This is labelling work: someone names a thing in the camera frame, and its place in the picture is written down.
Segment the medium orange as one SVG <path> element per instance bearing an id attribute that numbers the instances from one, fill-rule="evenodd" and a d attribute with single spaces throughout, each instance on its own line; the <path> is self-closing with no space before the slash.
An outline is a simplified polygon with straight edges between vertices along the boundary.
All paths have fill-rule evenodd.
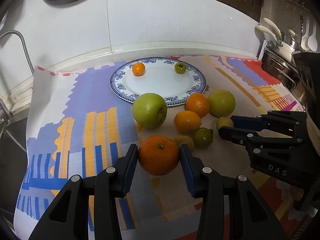
<path id="1" fill-rule="evenodd" d="M 194 112 L 200 118 L 204 118 L 210 111 L 210 105 L 203 94 L 194 93 L 187 99 L 185 103 L 185 110 Z"/>

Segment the small green tomato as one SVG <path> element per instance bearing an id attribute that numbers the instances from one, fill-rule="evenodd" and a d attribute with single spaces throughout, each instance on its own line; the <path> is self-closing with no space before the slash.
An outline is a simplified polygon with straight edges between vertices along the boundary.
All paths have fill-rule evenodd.
<path id="1" fill-rule="evenodd" d="M 187 70 L 187 67 L 184 63 L 178 62 L 175 64 L 175 72 L 178 74 L 184 74 Z"/>

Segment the white hanging spoon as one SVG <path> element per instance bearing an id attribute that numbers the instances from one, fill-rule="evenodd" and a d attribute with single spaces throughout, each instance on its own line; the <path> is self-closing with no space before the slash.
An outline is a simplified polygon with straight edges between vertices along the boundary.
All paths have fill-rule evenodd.
<path id="1" fill-rule="evenodd" d="M 318 48 L 318 42 L 317 42 L 317 37 L 316 37 L 316 31 L 317 31 L 317 23 L 313 23 L 313 28 L 312 28 L 312 35 L 308 39 L 308 46 L 311 51 L 316 52 Z"/>

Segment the small orange kumquat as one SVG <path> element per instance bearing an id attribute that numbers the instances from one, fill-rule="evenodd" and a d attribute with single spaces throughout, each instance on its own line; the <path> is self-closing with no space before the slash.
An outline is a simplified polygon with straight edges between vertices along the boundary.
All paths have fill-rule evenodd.
<path id="1" fill-rule="evenodd" d="M 142 76 L 145 73 L 145 65 L 142 62 L 136 62 L 132 66 L 132 73 L 134 76 Z"/>

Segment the brown-green small fruit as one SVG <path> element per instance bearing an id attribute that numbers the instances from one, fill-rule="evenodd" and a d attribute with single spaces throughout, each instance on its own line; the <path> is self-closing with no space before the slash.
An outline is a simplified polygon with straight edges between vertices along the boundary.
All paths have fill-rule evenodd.
<path id="1" fill-rule="evenodd" d="M 178 148 L 180 148 L 182 145 L 186 144 L 189 148 L 190 152 L 193 152 L 195 148 L 195 144 L 193 139 L 187 135 L 178 135 L 174 138 L 174 142 L 177 145 Z"/>

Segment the stainless steel sink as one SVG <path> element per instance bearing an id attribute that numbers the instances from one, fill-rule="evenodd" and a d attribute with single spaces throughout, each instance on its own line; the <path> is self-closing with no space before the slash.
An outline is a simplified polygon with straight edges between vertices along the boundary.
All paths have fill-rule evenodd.
<path id="1" fill-rule="evenodd" d="M 13 220 L 27 169 L 27 112 L 14 116 L 1 101 L 1 214 Z"/>

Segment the green apple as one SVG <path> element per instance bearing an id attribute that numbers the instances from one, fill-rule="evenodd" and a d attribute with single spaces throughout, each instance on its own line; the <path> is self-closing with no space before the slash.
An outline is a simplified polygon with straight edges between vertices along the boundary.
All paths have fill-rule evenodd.
<path id="1" fill-rule="evenodd" d="M 132 115 L 140 126 L 156 129 L 161 126 L 167 116 L 167 104 L 158 94 L 140 95 L 132 106 Z"/>

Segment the small orange mandarin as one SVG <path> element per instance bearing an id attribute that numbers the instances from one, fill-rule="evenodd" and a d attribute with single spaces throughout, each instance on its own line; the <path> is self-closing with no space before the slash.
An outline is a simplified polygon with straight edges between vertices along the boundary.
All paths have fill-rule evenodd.
<path id="1" fill-rule="evenodd" d="M 190 133 L 201 126 L 201 118 L 192 111 L 181 111 L 175 116 L 175 126 L 179 132 Z"/>

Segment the large orange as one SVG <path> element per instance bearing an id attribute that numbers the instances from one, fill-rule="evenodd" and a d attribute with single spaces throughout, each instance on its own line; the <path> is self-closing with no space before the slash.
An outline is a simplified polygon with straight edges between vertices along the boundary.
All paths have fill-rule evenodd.
<path id="1" fill-rule="evenodd" d="M 179 163 L 179 149 L 175 142 L 162 135 L 145 139 L 138 149 L 141 168 L 150 175 L 163 176 L 173 171 Z"/>

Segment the blue white porcelain plate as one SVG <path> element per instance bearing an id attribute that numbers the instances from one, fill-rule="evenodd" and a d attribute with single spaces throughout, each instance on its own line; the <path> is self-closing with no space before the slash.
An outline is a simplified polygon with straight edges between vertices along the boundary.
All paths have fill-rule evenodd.
<path id="1" fill-rule="evenodd" d="M 132 73 L 132 66 L 136 62 L 145 65 L 142 76 L 134 76 Z M 184 74 L 175 72 L 175 64 L 178 62 L 186 65 Z M 207 83 L 201 71 L 189 63 L 166 57 L 147 57 L 119 67 L 111 75 L 110 86 L 118 97 L 130 103 L 134 103 L 142 94 L 155 93 L 168 106 L 178 106 L 185 104 L 191 94 L 202 94 Z"/>

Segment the yellowish small fruit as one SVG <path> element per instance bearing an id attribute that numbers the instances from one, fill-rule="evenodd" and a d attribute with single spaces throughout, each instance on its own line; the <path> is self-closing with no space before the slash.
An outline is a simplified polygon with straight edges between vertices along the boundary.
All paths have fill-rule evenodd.
<path id="1" fill-rule="evenodd" d="M 223 126 L 234 127 L 234 124 L 230 118 L 223 116 L 218 118 L 218 120 L 216 121 L 216 129 L 219 130 Z"/>

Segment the yellow-green apple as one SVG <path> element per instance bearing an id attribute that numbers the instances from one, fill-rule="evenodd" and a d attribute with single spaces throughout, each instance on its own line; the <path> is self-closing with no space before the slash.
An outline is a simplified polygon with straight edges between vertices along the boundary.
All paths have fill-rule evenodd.
<path id="1" fill-rule="evenodd" d="M 215 90 L 209 94 L 207 100 L 210 113 L 218 118 L 227 117 L 235 110 L 235 97 L 228 90 Z"/>

